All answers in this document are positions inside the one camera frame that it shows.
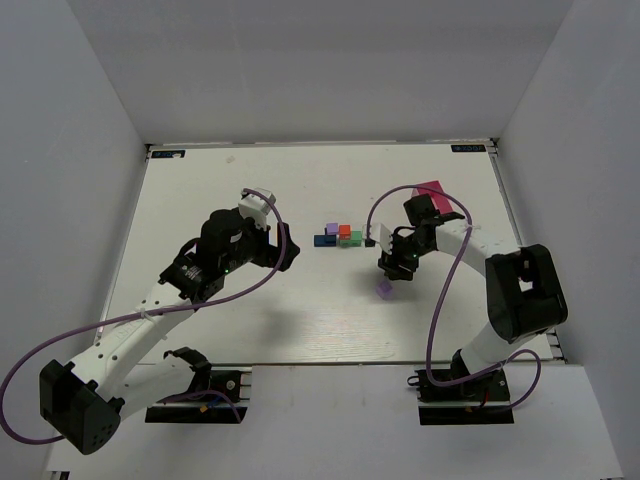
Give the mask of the dark blue wood block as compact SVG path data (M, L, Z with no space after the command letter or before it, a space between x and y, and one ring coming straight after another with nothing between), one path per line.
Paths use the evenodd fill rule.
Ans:
M324 235L315 235L313 237L313 245L315 248L325 248L325 247L335 247L336 243L326 243L324 240Z

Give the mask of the purple wood block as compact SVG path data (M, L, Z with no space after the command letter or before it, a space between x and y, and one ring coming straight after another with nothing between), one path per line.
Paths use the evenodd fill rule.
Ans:
M337 236L339 234L339 224L327 223L325 226L325 234L328 236Z

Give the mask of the lilac wood block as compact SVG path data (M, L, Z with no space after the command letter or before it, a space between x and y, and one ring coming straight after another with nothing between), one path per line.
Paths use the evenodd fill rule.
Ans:
M393 294L393 286L389 281L383 280L376 286L376 293L383 300L388 300Z

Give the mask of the pink plastic box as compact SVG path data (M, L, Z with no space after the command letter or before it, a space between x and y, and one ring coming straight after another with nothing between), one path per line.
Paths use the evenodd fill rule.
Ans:
M444 190L438 180L432 180L424 183L420 183L416 188L412 190L412 197L427 195L431 198L434 207L441 214L453 213L452 207L448 197L443 195Z

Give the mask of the green wood block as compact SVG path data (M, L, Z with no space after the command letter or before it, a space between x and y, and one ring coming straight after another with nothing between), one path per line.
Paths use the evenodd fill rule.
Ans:
M362 232L352 230L349 234L340 233L338 235L338 245L340 247L359 247L362 245Z

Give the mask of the red wood block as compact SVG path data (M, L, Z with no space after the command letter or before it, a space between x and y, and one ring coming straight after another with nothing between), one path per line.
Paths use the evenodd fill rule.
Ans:
M348 224L340 224L338 226L338 238L340 240L350 240L351 239L351 226Z

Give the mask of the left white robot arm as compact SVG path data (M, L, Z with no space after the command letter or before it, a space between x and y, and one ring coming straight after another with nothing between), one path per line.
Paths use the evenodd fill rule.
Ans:
M189 347L166 352L149 370L138 363L156 344L222 290L246 264L286 271L300 249L289 226L269 242L267 210L214 211L187 241L131 320L113 328L66 363L52 360L39 375L40 413L81 454L101 449L130 415L167 397L204 395L211 364Z

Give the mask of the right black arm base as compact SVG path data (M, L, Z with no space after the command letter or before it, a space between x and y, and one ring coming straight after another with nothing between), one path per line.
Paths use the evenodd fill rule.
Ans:
M502 370L452 387L433 385L425 370L407 378L417 392L421 426L507 425L514 423L511 396Z

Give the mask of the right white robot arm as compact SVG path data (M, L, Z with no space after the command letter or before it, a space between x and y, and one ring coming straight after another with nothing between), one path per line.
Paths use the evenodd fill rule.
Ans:
M454 354L449 379L437 379L431 357L425 359L431 385L453 388L484 380L519 356L530 354L527 342L567 320L568 305L545 246L520 246L495 238L474 224L463 204L443 213L427 194L411 197L403 208L408 223L395 230L368 219L365 243L380 247L378 266L390 281L412 280L420 259L429 253L452 256L433 310L427 354L433 352L437 322L459 265L469 266L485 280L487 323Z

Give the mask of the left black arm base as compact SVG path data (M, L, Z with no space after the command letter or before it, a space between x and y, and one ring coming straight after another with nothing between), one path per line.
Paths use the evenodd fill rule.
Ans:
M249 408L250 367L213 366L209 377L194 380L179 400L146 409L147 424L236 425Z

